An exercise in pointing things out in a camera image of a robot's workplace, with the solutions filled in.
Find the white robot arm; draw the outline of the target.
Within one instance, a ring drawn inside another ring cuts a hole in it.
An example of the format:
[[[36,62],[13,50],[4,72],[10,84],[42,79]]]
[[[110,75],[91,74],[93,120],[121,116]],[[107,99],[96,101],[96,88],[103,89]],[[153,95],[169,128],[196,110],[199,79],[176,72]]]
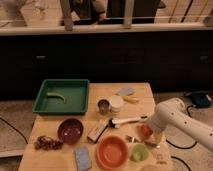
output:
[[[213,127],[187,116],[184,111],[185,104],[179,98],[162,101],[155,106],[147,124],[154,133],[173,125],[213,152]]]

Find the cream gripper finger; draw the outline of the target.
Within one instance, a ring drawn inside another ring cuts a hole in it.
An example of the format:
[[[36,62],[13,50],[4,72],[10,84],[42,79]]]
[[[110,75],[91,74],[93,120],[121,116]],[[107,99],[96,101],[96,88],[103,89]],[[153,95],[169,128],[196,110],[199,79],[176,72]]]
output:
[[[162,133],[154,133],[151,136],[151,142],[155,145],[159,145],[162,140],[163,134]]]

